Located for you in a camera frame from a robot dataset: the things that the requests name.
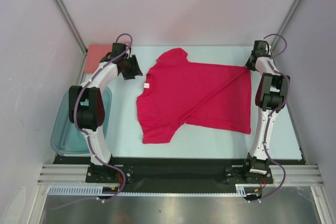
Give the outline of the red t shirt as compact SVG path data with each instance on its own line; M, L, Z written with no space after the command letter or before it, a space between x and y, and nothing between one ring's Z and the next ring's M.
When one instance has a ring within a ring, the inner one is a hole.
M136 100L142 142L169 143L184 124L250 134L250 71L187 57L184 49L171 49L147 72Z

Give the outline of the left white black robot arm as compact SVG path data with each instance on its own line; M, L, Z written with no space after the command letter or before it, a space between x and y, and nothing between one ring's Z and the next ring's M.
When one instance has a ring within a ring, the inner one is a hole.
M115 42L90 79L79 86L71 86L68 91L69 120L84 136L90 152L88 183L111 183L115 178L119 183L123 181L122 171L109 164L112 154L103 133L106 113L102 93L119 74L124 80L142 76L136 56L131 54L131 46Z

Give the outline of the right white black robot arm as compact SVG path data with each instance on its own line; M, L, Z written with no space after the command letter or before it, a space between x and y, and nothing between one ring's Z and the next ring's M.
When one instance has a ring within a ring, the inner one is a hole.
M255 96L255 105L258 108L255 138L242 169L243 179L254 183L266 178L270 174L269 165L276 164L270 157L269 146L275 120L287 103L290 77L277 69L271 46L264 39L254 42L245 66L259 72L261 76Z

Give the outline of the folded salmon pink t shirt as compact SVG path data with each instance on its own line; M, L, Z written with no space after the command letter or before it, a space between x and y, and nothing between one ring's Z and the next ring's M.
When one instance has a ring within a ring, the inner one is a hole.
M86 57L84 73L92 74L99 67L100 61L107 53L113 51L113 44L90 44Z

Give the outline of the teal transparent plastic bin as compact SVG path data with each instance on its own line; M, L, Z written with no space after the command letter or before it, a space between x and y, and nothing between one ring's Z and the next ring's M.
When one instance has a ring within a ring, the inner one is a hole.
M109 124L112 93L106 88L102 93L102 101L105 110L105 118L102 125L103 134L106 138ZM69 120L69 91L62 99L52 131L50 144L52 149L65 155L86 155L90 154L88 145L81 132L77 131L75 125Z

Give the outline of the left aluminium frame post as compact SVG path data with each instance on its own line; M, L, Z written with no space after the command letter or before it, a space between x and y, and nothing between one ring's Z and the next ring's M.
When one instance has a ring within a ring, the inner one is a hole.
M72 34L73 38L75 39L77 45L79 46L81 52L86 55L87 54L87 47L85 46L85 43L83 42L83 39L81 38L79 31L71 18L70 13L68 12L67 7L65 6L63 0L53 0L54 4L56 5L57 9L59 10L66 26L68 27L70 33Z

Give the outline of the aluminium frame post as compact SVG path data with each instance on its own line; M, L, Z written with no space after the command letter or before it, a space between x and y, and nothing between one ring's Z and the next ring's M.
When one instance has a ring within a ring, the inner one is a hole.
M54 4L56 5L57 9L59 10L66 26L68 27L70 33L72 34L73 38L75 39L77 45L79 46L81 52L86 55L87 54L87 47L85 46L85 43L83 42L83 39L81 38L79 31L71 18L70 13L68 12L67 7L65 6L63 0L53 0Z
M293 19L297 10L299 9L302 1L303 0L293 0L292 4L290 5L290 8L288 9L285 15L284 20L282 21L279 29L277 30L277 34L282 35L282 36L285 34L285 31L289 27L290 22Z

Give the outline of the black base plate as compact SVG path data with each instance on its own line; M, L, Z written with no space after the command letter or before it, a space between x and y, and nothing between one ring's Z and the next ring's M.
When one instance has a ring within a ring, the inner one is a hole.
M247 181L243 176L243 159L181 159L181 158L114 158L111 164L122 171L124 188L135 191L172 190L182 192L220 191L224 187L236 184L273 185L276 181L274 168L270 174L258 182ZM89 157L56 156L53 164L88 165ZM111 183L119 184L118 178Z

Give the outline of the right aluminium frame post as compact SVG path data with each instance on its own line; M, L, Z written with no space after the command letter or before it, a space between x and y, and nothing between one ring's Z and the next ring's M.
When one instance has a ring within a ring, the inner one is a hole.
M285 15L284 20L282 21L279 29L277 30L277 34L282 35L282 36L285 34L285 31L289 27L290 22L293 19L297 10L299 9L302 1L303 0L293 0L292 4L290 5L290 8L288 9Z

